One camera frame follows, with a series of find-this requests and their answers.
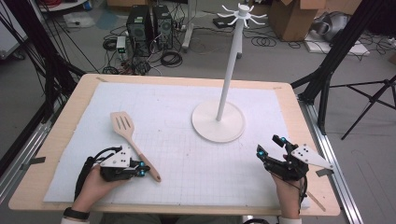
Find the computer tower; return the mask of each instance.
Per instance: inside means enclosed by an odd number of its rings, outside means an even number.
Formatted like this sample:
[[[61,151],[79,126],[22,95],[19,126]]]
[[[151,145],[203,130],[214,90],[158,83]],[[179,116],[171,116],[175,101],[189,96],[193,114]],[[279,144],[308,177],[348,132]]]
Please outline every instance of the computer tower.
[[[173,47],[172,16],[167,6],[153,6],[152,17],[154,23],[154,38],[158,49],[171,49]]]
[[[131,39],[134,56],[149,56],[151,54],[149,47],[153,39],[149,6],[132,6],[126,28]]]

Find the cardboard box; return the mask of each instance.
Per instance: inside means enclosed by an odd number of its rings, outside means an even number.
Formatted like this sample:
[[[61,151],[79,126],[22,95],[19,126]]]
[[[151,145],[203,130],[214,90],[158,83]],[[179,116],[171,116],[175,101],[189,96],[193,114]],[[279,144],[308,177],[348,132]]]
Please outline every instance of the cardboard box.
[[[392,56],[390,56],[389,62],[396,64],[396,53],[394,53]]]
[[[277,37],[285,41],[303,41],[318,9],[326,0],[274,0],[268,16]]]
[[[327,0],[326,7],[318,11],[318,16],[322,15],[325,11],[340,11],[348,15],[353,15],[360,4],[361,0]]]
[[[254,6],[253,10],[251,10],[251,12],[249,12],[249,13],[252,15],[256,15],[256,16],[261,16],[264,14],[268,15],[268,13],[270,12],[270,8],[271,8],[271,6],[268,6],[268,5],[254,3],[254,0],[248,1],[248,6],[249,7]]]
[[[131,7],[133,5],[148,5],[149,0],[107,0],[110,7]]]

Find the black wrist strap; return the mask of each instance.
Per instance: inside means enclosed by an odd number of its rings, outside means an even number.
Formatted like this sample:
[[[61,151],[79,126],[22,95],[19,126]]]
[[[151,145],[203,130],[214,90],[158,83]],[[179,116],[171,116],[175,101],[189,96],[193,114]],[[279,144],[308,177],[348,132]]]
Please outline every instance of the black wrist strap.
[[[71,207],[68,207],[64,210],[64,216],[77,218],[77,219],[81,219],[81,220],[87,220],[88,217],[90,217],[90,213],[75,211]]]

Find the sleeve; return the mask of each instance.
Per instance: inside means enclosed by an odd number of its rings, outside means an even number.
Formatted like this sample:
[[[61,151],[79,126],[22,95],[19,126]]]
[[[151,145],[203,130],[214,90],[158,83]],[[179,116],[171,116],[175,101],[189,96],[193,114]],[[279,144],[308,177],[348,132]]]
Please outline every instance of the sleeve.
[[[303,221],[299,219],[290,219],[290,218],[285,218],[285,217],[280,217],[279,218],[279,224],[302,224]]]
[[[90,221],[86,222],[79,222],[79,221],[73,221],[67,218],[62,218],[61,224],[90,224]]]

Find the spatula handle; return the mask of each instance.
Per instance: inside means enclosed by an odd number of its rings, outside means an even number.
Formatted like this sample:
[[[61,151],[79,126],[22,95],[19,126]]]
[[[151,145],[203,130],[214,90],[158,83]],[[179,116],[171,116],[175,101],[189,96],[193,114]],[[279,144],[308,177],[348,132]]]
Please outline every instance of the spatula handle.
[[[152,175],[152,177],[155,179],[157,182],[161,182],[161,176],[158,173],[157,169],[155,169],[154,165],[151,164],[151,162],[146,158],[146,156],[140,151],[139,147],[134,143],[133,140],[128,140],[128,142],[131,144],[131,146],[134,148],[136,151],[137,155],[139,156],[140,160],[144,162],[147,166],[149,166],[149,173]]]
[[[149,162],[149,160],[146,158],[145,155],[140,154],[139,155],[140,160],[142,162],[144,162],[147,166],[149,166],[149,173],[152,175],[152,177],[157,181],[157,182],[161,182],[161,176],[160,174],[158,174],[158,171],[155,169],[155,167],[151,164],[151,162]]]

